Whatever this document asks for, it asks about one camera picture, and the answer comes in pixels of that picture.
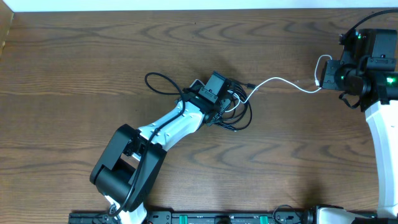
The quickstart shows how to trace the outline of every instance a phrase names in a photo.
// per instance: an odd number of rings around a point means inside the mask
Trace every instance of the white cable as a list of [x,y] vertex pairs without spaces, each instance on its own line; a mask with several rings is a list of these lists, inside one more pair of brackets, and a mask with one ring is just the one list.
[[[318,81],[318,78],[317,78],[317,69],[318,69],[319,61],[321,60],[322,57],[329,57],[330,60],[333,60],[332,57],[331,57],[330,55],[321,55],[321,56],[318,58],[317,66],[315,67],[315,73],[314,73],[314,76],[315,76],[315,84],[316,84],[316,86],[319,86],[319,81]],[[264,84],[264,83],[266,83],[266,82],[268,82],[268,81],[271,81],[271,80],[275,80],[275,79],[278,79],[278,80],[282,80],[282,81],[284,81],[284,82],[287,82],[287,83],[291,84],[292,86],[298,88],[299,90],[301,90],[301,91],[303,91],[303,92],[305,92],[305,93],[316,93],[316,92],[318,92],[319,90],[321,90],[321,88],[318,88],[317,90],[314,90],[314,91],[303,90],[302,88],[298,87],[296,84],[294,84],[294,83],[292,83],[292,82],[289,82],[289,81],[287,81],[286,79],[279,78],[279,77],[272,77],[272,78],[269,78],[269,79],[267,79],[266,81],[260,83],[260,85],[258,85],[257,87],[255,87],[255,89],[253,89],[253,91],[250,93],[250,95],[246,98],[245,101],[241,101],[241,99],[239,98],[239,96],[237,96],[236,93],[234,93],[235,98],[237,98],[237,99],[239,100],[239,102],[238,102],[238,104],[237,104],[236,106],[234,106],[234,108],[232,108],[232,109],[230,109],[230,110],[228,110],[228,111],[225,111],[225,112],[231,112],[231,111],[235,110],[235,109],[239,106],[240,102],[243,103],[243,104],[245,104],[245,103],[249,100],[249,98],[251,97],[251,95],[252,95],[260,86],[262,86],[262,84]]]
[[321,55],[321,56],[318,58],[317,66],[315,67],[315,71],[314,71],[314,73],[313,73],[313,76],[315,77],[315,84],[316,84],[316,86],[319,86],[319,81],[318,81],[318,78],[317,78],[317,70],[318,70],[319,61],[321,60],[322,57],[329,57],[330,60],[333,60],[332,57],[331,57],[330,55]]

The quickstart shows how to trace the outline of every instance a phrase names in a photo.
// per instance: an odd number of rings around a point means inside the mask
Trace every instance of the cable connector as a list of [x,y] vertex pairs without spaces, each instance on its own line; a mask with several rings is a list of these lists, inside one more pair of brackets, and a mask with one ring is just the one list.
[[246,85],[246,87],[247,87],[248,89],[253,90],[253,89],[255,89],[257,86],[256,86],[255,84],[248,83],[248,84]]

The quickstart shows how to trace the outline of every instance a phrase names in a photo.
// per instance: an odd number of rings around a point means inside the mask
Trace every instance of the green led indicator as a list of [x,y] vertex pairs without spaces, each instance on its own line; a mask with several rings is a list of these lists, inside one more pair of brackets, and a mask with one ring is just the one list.
[[395,78],[390,78],[390,77],[387,78],[387,82],[390,83],[390,84],[392,84],[395,81],[396,81]]

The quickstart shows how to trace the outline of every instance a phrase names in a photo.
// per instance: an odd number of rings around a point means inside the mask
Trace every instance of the white wall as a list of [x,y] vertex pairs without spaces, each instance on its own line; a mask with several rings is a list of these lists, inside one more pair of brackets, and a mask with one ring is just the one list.
[[398,0],[4,0],[14,12],[398,7]]

